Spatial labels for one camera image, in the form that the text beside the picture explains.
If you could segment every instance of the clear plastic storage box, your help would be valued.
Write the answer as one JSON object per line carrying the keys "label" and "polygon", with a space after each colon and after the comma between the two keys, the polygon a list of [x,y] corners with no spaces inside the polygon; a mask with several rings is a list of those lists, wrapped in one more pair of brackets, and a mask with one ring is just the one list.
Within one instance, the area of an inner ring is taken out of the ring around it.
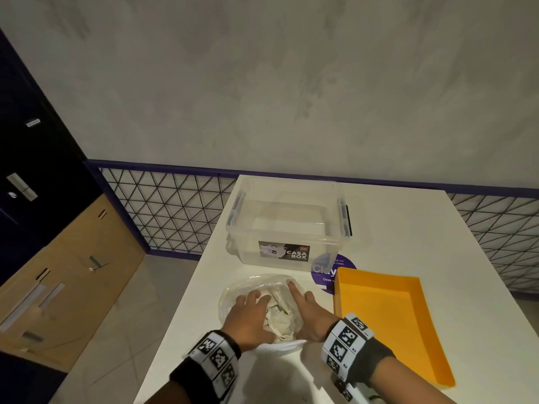
{"label": "clear plastic storage box", "polygon": [[329,272],[351,236],[339,183],[247,176],[226,220],[243,263]]}

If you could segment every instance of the white tabletop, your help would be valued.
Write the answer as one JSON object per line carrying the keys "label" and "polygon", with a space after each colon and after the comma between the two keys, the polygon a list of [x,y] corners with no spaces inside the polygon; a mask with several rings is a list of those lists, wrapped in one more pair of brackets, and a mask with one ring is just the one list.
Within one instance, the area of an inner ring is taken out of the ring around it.
{"label": "white tabletop", "polygon": [[[342,189],[354,235],[340,253],[358,269],[421,278],[456,380],[456,387],[445,393],[459,404],[537,402],[539,338],[447,194],[347,183]],[[227,203],[223,216],[228,216],[232,204]],[[309,272],[243,265],[228,254],[225,223],[222,217],[211,236],[137,404],[167,382],[182,355],[204,333],[220,327],[219,296],[236,281],[267,272],[289,274],[313,291],[321,305],[333,309],[332,296],[313,282]],[[282,357],[244,354],[230,402],[342,402],[319,353],[320,345],[311,344]]]}

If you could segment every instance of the concrete wall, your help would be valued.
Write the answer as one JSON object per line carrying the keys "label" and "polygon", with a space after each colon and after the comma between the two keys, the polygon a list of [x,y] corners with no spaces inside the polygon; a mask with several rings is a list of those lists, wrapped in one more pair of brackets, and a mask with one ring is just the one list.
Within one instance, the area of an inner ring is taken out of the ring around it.
{"label": "concrete wall", "polygon": [[539,0],[0,0],[85,154],[539,187]]}

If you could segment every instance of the crumpled fabric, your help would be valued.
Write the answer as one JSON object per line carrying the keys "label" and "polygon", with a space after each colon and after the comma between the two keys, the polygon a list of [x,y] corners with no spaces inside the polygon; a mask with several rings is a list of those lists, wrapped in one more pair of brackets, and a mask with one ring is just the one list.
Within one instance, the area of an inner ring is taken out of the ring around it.
{"label": "crumpled fabric", "polygon": [[275,333],[276,343],[295,340],[294,333],[290,329],[292,320],[290,312],[292,309],[284,301],[278,289],[268,289],[261,292],[260,297],[270,295],[271,299],[266,308],[266,319],[264,319],[264,329]]}

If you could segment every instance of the black and white wristband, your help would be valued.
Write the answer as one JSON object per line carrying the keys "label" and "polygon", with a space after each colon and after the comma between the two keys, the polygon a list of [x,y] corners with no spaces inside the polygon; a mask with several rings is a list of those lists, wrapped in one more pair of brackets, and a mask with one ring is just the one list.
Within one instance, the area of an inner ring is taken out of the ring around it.
{"label": "black and white wristband", "polygon": [[354,313],[333,326],[322,349],[322,360],[345,384],[369,385],[376,366],[388,356],[394,357],[391,349],[374,339],[374,332]]}
{"label": "black and white wristband", "polygon": [[226,403],[238,378],[240,356],[238,344],[214,330],[198,341],[170,380],[183,387],[193,404]]}

